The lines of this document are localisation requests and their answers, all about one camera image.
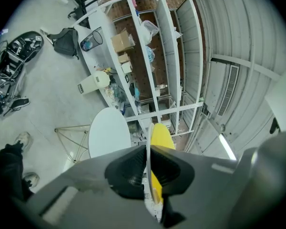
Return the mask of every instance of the white sneaker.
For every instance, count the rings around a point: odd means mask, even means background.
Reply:
[[[39,176],[34,172],[24,174],[23,179],[28,183],[29,188],[36,187],[40,180]]]
[[[31,135],[28,133],[28,132],[22,132],[17,138],[16,138],[16,140],[15,140],[15,143],[14,144],[16,144],[16,143],[20,143],[20,144],[22,144],[22,151],[24,151],[27,147],[28,147],[28,145],[29,145],[29,143],[32,141],[32,137],[31,137]]]

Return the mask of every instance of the concrete floor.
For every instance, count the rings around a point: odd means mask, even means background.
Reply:
[[[67,18],[74,7],[71,0],[68,4],[25,0],[5,26],[9,32],[0,41],[11,41],[26,31],[40,31],[41,26],[50,33],[59,33],[74,23],[74,19]],[[88,70],[81,60],[56,53],[47,40],[39,55],[28,64],[27,72],[22,96],[27,96],[31,104],[0,118],[0,149],[12,144],[23,131],[32,135],[34,143],[23,162],[24,172],[36,172],[41,178],[36,192],[72,165],[54,128],[89,124],[107,105],[98,91],[80,95],[77,84],[88,76]]]

